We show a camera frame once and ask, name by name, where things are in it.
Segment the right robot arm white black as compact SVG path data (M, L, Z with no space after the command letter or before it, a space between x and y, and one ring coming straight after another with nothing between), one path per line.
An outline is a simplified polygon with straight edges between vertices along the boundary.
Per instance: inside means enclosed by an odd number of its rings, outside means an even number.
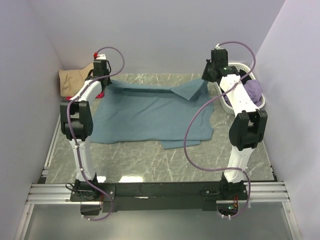
M246 197L244 170L254 149L263 140L268 115L251 100L235 66L230 66L226 49L211 51L211 59L206 61L202 79L216 82L226 94L235 119L229 129L232 145L227 170L223 171L219 193L223 199Z

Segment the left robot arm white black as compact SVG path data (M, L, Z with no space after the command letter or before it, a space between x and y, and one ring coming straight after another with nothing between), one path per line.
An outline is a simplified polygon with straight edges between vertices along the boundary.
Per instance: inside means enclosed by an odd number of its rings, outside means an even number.
M93 63L78 70L60 70L60 128L69 141L76 165L73 192L80 192L88 201L100 195L97 173L92 165L90 136L94 123L91 105L111 83L111 67L105 55L98 55Z

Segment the blue t shirt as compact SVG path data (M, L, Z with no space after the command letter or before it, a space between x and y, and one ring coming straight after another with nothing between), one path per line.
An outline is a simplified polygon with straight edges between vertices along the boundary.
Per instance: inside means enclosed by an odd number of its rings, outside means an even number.
M160 141L164 149L199 145L212 138L214 106L207 82L198 78L168 87L114 80L93 116L91 142Z

